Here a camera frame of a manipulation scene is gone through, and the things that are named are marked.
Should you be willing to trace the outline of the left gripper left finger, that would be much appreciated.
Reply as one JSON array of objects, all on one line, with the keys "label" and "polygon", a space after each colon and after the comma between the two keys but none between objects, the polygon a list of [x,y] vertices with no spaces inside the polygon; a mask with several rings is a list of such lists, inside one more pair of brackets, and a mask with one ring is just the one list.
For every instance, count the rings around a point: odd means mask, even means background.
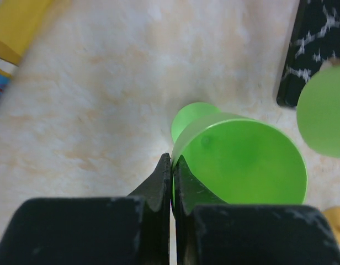
[{"label": "left gripper left finger", "polygon": [[0,240],[0,264],[168,264],[171,159],[125,197],[33,198]]}]

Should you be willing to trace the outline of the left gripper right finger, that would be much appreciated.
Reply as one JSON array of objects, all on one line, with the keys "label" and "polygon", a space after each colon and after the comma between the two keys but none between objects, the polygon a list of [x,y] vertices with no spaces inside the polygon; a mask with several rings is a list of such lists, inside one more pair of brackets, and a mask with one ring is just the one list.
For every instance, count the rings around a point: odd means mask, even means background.
[{"label": "left gripper right finger", "polygon": [[178,264],[340,264],[322,213],[307,205],[232,205],[184,157],[174,167]]}]

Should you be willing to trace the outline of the green wine glass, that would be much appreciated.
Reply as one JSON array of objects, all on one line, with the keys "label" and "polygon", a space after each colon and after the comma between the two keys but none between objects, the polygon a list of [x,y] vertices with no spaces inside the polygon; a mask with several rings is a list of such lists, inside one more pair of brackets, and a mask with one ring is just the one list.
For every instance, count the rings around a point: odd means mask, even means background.
[{"label": "green wine glass", "polygon": [[307,169],[290,137],[264,122],[196,102],[171,125],[171,154],[184,159],[194,177],[230,204],[304,202]]},{"label": "green wine glass", "polygon": [[340,158],[340,65],[316,73],[305,84],[296,115],[299,132],[310,149]]}]

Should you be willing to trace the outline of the gold wine glass rack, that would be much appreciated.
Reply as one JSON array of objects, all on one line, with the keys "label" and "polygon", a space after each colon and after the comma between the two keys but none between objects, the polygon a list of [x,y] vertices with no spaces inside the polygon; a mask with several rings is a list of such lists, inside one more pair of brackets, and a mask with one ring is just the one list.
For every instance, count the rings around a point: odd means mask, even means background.
[{"label": "gold wine glass rack", "polygon": [[305,84],[330,58],[340,59],[340,1],[300,1],[277,104],[295,108]]}]

